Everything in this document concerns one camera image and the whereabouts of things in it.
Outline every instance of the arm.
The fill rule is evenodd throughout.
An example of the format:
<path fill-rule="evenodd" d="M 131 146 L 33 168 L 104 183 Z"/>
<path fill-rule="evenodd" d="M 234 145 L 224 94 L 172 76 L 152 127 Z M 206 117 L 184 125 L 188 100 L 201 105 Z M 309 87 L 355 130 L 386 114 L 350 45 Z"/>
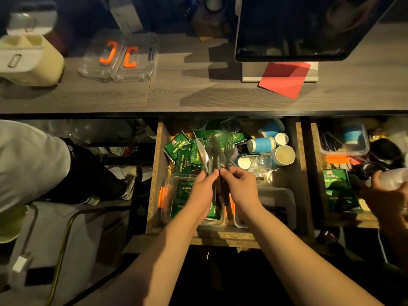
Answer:
<path fill-rule="evenodd" d="M 100 306 L 169 304 L 191 238 L 208 215 L 218 174 L 197 176 L 184 208 L 107 289 Z"/>
<path fill-rule="evenodd" d="M 247 223 L 295 305 L 382 305 L 301 241 L 260 203 L 256 178 L 221 170 L 240 216 Z"/>
<path fill-rule="evenodd" d="M 380 186 L 380 174 L 381 171 L 374 174 L 370 187 L 360 185 L 359 196 L 378 219 L 380 230 L 390 241 L 401 268 L 408 274 L 408 230 L 401 215 L 401 211 L 407 207 L 408 183 L 389 191 Z"/>

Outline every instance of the monitor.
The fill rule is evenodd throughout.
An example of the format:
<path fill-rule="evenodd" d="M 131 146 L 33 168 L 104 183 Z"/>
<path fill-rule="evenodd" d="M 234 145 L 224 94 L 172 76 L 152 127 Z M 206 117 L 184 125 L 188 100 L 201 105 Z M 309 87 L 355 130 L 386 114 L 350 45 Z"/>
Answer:
<path fill-rule="evenodd" d="M 235 60 L 344 60 L 394 2 L 242 0 Z"/>

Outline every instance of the wooden drawer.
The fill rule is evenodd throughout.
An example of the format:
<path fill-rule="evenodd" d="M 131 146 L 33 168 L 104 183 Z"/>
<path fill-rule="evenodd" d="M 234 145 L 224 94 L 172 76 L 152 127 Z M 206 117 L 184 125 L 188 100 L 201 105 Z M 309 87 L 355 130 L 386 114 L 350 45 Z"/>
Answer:
<path fill-rule="evenodd" d="M 326 195 L 326 188 L 324 185 L 323 170 L 329 169 L 326 156 L 320 151 L 319 143 L 319 130 L 317 128 L 316 122 L 310 122 L 310 126 L 303 125 L 303 135 L 304 140 L 308 146 L 313 146 L 313 151 L 308 150 L 313 153 L 313 159 L 307 157 L 309 169 L 314 172 L 310 172 L 310 189 L 317 185 L 318 195 L 312 194 L 312 199 L 314 200 L 313 213 L 314 216 L 319 215 L 321 217 L 321 222 L 325 226 L 357 226 L 361 228 L 379 228 L 378 221 L 376 217 L 371 212 L 363 213 L 345 213 L 345 212 L 331 212 L 329 210 L 329 199 Z"/>
<path fill-rule="evenodd" d="M 242 124 L 243 130 L 248 133 L 253 132 L 264 124 L 264 121 L 245 122 Z M 293 190 L 297 206 L 297 229 L 296 233 L 305 242 L 314 241 L 313 223 L 310 207 L 309 186 L 306 172 L 306 161 L 304 156 L 302 127 L 296 118 L 286 120 L 286 132 L 290 137 L 290 144 L 296 152 L 294 164 L 285 167 L 289 177 L 289 188 Z M 157 140 L 155 150 L 155 160 L 153 165 L 152 185 L 150 190 L 149 210 L 147 215 L 146 234 L 156 235 L 164 227 L 160 218 L 161 209 L 158 207 L 160 188 L 164 185 L 169 172 L 169 164 L 163 148 L 171 140 L 171 137 L 184 130 L 189 129 L 188 121 L 179 118 L 162 118 L 157 127 Z M 195 245 L 215 245 L 229 247 L 259 248 L 258 242 L 252 233 L 246 229 L 239 229 L 234 226 L 231 219 L 222 231 L 197 230 L 191 240 Z"/>

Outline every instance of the white shirt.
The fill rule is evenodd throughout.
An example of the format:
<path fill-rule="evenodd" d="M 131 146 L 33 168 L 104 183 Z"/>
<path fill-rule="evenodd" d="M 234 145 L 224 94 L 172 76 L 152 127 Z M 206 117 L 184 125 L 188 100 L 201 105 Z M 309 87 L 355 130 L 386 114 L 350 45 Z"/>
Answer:
<path fill-rule="evenodd" d="M 65 142 L 21 122 L 0 120 L 0 213 L 38 199 L 69 172 Z"/>

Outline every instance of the red envelope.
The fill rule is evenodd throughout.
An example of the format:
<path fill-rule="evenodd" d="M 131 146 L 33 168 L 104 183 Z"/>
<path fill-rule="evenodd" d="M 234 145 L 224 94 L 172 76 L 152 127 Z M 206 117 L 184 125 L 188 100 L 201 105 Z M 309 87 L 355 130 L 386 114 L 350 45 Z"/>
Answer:
<path fill-rule="evenodd" d="M 295 100 L 309 68 L 307 62 L 270 62 L 258 86 Z"/>

